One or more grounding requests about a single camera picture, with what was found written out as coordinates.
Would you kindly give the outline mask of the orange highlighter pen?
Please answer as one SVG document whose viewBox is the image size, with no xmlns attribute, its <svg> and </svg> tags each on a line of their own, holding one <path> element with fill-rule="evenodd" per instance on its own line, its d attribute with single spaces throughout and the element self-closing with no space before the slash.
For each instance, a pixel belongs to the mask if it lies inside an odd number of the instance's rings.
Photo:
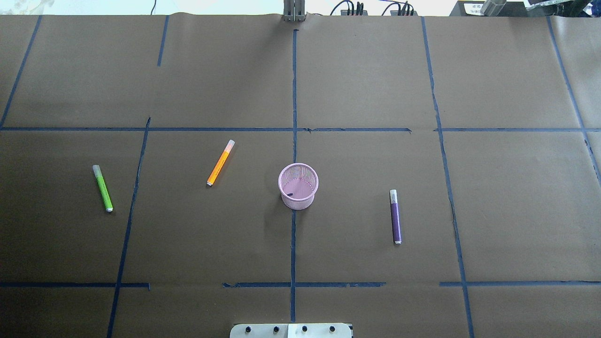
<svg viewBox="0 0 601 338">
<path fill-rule="evenodd" d="M 233 148 L 235 145 L 235 141 L 230 139 L 227 143 L 227 145 L 225 146 L 223 152 L 221 153 L 221 156 L 219 157 L 219 159 L 217 160 L 216 165 L 213 167 L 212 173 L 210 173 L 210 175 L 208 176 L 208 179 L 206 181 L 206 186 L 213 186 L 219 176 L 219 174 L 221 173 L 221 170 L 223 169 L 223 166 L 225 165 L 226 161 L 228 160 L 228 156 L 230 156 Z"/>
</svg>

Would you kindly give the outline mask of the purple highlighter pen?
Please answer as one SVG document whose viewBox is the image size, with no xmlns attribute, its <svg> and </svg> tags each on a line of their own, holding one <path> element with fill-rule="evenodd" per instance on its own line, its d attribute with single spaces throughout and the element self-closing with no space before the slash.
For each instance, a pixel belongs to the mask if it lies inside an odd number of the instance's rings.
<svg viewBox="0 0 601 338">
<path fill-rule="evenodd" d="M 395 245 L 400 245 L 402 243 L 402 232 L 400 222 L 399 195 L 397 190 L 389 191 L 389 200 L 392 221 L 393 243 Z"/>
</svg>

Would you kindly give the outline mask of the green highlighter pen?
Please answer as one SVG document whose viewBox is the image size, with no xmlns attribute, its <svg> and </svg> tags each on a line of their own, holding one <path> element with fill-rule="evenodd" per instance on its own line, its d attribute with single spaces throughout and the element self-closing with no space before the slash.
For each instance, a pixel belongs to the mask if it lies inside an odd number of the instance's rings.
<svg viewBox="0 0 601 338">
<path fill-rule="evenodd" d="M 108 193 L 107 184 L 104 180 L 103 173 L 99 165 L 92 166 L 94 177 L 96 178 L 97 185 L 99 187 L 99 191 L 103 200 L 104 208 L 107 213 L 113 212 L 113 205 L 111 201 L 111 197 Z"/>
</svg>

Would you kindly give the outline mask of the pink mesh pen holder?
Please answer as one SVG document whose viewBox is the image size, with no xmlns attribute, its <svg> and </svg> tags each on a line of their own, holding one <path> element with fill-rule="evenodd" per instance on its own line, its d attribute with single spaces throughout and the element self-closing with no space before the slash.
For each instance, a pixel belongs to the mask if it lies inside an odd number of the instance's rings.
<svg viewBox="0 0 601 338">
<path fill-rule="evenodd" d="M 277 177 L 281 199 L 292 210 L 307 209 L 318 190 L 318 175 L 305 163 L 291 163 Z"/>
</svg>

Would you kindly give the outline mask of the black box under cup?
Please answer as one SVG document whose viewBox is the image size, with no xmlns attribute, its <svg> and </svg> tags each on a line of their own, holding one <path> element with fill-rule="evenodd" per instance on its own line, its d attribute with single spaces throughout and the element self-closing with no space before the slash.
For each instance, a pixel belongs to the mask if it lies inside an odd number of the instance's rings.
<svg viewBox="0 0 601 338">
<path fill-rule="evenodd" d="M 450 17 L 478 17 L 489 16 L 488 11 L 482 8 L 485 4 L 484 0 L 458 0 L 453 6 Z M 497 17 L 543 17 L 554 15 L 558 9 L 557 4 L 549 6 L 527 6 L 527 3 L 522 1 L 507 1 L 494 16 Z"/>
</svg>

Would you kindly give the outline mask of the silver metal cup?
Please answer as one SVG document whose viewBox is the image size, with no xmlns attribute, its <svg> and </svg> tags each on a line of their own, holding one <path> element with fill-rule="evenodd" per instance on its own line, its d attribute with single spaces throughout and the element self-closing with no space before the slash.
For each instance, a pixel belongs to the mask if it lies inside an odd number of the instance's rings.
<svg viewBox="0 0 601 338">
<path fill-rule="evenodd" d="M 499 15 L 505 4 L 507 4 L 507 0 L 485 0 L 479 12 L 483 16 L 495 17 Z"/>
</svg>

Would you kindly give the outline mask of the aluminium frame post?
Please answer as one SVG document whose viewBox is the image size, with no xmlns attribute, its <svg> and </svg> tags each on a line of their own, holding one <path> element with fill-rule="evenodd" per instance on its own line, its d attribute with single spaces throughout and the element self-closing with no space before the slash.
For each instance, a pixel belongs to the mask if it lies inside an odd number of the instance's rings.
<svg viewBox="0 0 601 338">
<path fill-rule="evenodd" d="M 283 0 L 283 21 L 304 22 L 306 19 L 305 0 Z"/>
</svg>

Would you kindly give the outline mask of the white mount base plate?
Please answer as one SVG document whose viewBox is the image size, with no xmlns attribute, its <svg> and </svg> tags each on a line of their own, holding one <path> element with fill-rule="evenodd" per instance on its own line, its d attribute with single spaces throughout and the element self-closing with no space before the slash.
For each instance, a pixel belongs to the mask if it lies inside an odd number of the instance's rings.
<svg viewBox="0 0 601 338">
<path fill-rule="evenodd" d="M 236 324 L 230 338 L 353 338 L 347 323 L 248 323 Z"/>
</svg>

